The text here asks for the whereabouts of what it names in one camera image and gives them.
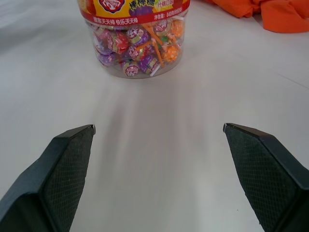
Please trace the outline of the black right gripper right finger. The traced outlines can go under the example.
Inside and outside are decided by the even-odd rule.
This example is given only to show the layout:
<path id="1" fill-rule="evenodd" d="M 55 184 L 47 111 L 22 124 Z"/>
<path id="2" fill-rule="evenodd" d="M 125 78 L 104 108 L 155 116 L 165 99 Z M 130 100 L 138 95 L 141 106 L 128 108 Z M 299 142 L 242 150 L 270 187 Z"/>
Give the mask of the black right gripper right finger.
<path id="1" fill-rule="evenodd" d="M 223 132 L 264 232 L 309 232 L 309 170 L 271 134 L 233 123 Z"/>

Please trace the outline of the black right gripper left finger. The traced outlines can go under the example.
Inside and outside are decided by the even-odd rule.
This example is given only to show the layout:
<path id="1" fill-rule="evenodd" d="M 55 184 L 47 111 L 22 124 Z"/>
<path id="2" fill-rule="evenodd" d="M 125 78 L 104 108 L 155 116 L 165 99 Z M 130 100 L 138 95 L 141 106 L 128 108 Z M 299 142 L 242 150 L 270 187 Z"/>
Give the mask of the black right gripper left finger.
<path id="1" fill-rule="evenodd" d="M 0 200 L 0 232 L 70 232 L 95 133 L 85 125 L 51 140 Z"/>

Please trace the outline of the clear plastic lollipop jar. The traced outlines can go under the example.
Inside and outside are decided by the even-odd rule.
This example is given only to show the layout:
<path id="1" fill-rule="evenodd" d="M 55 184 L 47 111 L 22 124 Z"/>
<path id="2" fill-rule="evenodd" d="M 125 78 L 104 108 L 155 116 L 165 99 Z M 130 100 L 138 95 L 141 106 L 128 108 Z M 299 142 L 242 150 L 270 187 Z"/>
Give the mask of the clear plastic lollipop jar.
<path id="1" fill-rule="evenodd" d="M 190 0 L 76 0 L 96 58 L 122 78 L 168 72 L 183 55 Z"/>

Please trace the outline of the orange cloth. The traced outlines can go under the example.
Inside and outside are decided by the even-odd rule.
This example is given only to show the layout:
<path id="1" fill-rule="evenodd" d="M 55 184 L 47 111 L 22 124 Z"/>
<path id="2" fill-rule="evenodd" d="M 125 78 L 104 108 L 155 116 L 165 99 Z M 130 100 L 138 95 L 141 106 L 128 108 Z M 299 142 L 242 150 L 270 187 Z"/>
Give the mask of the orange cloth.
<path id="1" fill-rule="evenodd" d="M 309 0 L 204 0 L 237 18 L 262 17 L 263 28 L 275 33 L 309 32 Z"/>

